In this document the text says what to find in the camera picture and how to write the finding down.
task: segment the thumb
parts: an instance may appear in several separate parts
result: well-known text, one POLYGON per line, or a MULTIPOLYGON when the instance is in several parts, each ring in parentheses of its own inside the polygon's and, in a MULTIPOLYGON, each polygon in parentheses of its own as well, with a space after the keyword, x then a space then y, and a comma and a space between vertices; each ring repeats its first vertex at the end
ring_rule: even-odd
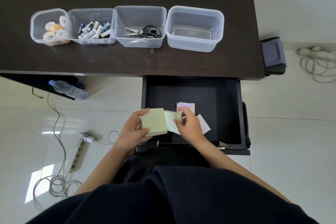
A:
POLYGON ((143 128, 136 131, 137 137, 142 138, 149 133, 149 128, 143 128))
POLYGON ((178 131, 181 133, 181 130, 183 129, 183 123, 179 119, 174 119, 174 122, 178 128, 178 131))

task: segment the plastic bottle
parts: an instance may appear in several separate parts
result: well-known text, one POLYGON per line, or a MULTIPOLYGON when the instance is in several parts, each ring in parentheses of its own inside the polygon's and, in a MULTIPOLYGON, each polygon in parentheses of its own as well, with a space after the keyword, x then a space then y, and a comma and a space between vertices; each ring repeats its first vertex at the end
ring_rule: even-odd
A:
POLYGON ((50 80, 49 84, 53 86, 54 90, 56 90, 59 93, 66 94, 67 96, 70 96, 74 99, 84 99, 87 96, 87 93, 84 90, 81 90, 75 86, 70 85, 67 82, 64 81, 54 81, 50 80))

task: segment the open drawer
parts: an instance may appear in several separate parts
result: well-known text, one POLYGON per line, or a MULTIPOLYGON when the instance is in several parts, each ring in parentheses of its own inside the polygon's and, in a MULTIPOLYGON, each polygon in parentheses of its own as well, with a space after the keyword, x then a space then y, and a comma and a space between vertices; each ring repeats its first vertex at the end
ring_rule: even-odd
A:
MULTIPOLYGON (((142 108, 174 111, 176 103, 195 103, 210 131, 205 137, 226 154, 249 155, 246 109, 240 81, 210 77, 149 75, 142 82, 142 108)), ((168 132, 137 147, 190 147, 180 135, 168 132)))

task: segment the person's left hand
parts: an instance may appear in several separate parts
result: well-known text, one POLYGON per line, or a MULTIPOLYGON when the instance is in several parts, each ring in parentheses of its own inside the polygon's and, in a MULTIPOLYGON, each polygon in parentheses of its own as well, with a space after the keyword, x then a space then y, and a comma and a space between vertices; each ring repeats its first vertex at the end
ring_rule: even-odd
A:
POLYGON ((140 116, 148 112, 149 108, 134 112, 124 124, 112 148, 118 148, 129 155, 132 154, 138 144, 149 140, 151 137, 145 137, 149 133, 149 128, 138 128, 141 122, 140 116))

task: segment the black scissors handle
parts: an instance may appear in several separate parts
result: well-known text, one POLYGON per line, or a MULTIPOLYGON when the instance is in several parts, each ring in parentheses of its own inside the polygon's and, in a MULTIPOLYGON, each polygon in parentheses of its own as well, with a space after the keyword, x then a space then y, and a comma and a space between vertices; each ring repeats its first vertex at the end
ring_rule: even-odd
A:
POLYGON ((146 26, 142 29, 145 38, 160 38, 161 32, 154 26, 146 26))

